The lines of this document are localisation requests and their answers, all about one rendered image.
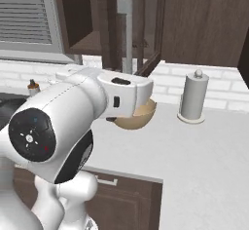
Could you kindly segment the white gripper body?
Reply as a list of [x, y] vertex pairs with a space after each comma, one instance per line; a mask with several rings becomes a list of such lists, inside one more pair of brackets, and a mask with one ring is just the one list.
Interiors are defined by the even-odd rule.
[[152, 95], [154, 81], [146, 77], [136, 77], [133, 88], [133, 111], [135, 112], [141, 105], [145, 105]]

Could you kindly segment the tan round basket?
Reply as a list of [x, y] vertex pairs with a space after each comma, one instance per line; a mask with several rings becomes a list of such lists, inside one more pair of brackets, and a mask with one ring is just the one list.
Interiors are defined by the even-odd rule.
[[157, 104], [149, 99], [145, 105], [138, 107], [130, 118], [117, 118], [114, 123], [125, 130], [139, 130], [145, 127], [153, 118]]

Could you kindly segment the brown wooden cabinet door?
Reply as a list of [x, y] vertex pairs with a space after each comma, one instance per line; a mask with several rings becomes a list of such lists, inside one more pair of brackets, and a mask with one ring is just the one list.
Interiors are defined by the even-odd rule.
[[104, 69], [147, 77], [160, 62], [165, 0], [99, 0]]

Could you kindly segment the wide brown cabinet door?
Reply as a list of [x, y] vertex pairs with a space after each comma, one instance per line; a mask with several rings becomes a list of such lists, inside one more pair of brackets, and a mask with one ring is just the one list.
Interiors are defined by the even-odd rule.
[[236, 67], [249, 27], [249, 0], [165, 0], [161, 58]]

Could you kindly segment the dark brown cabinet side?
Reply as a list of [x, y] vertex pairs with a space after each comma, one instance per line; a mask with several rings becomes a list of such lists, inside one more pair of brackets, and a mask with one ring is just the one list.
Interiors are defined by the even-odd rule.
[[245, 41], [239, 58], [237, 69], [249, 89], [249, 28], [246, 33]]

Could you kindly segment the white paper towel holder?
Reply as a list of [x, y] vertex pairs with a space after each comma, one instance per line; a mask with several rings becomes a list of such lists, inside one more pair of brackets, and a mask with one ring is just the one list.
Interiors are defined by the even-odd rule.
[[200, 124], [204, 121], [203, 104], [209, 77], [200, 69], [186, 75], [184, 91], [180, 99], [177, 117], [188, 124]]

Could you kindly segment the brown drawer front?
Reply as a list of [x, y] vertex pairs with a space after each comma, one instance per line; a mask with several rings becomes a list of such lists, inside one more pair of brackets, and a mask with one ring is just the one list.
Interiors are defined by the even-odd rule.
[[[100, 184], [118, 180], [117, 186]], [[86, 168], [57, 186], [57, 194], [83, 206], [98, 230], [159, 230], [162, 181], [160, 179]]]

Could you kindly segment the small brown-capped bottle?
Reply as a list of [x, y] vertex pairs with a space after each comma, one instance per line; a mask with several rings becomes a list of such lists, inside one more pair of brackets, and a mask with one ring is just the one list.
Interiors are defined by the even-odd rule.
[[29, 85], [27, 86], [30, 96], [35, 96], [37, 93], [40, 92], [40, 86], [36, 83], [33, 79], [30, 80]]

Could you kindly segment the black hob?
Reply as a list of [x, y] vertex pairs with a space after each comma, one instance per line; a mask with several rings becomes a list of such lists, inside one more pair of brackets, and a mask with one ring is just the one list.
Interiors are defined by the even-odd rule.
[[9, 124], [12, 116], [25, 102], [24, 97], [8, 98], [0, 102], [0, 132]]

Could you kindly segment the grey window blind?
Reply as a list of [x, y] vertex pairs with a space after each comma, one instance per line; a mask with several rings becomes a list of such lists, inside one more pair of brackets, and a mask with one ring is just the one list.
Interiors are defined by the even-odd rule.
[[0, 58], [72, 63], [55, 0], [0, 0]]

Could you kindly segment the brown wooden wall cabinet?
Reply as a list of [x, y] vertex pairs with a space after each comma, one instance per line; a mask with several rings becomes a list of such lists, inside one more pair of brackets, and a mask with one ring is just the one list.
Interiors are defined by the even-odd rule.
[[55, 0], [66, 54], [101, 54], [98, 1]]

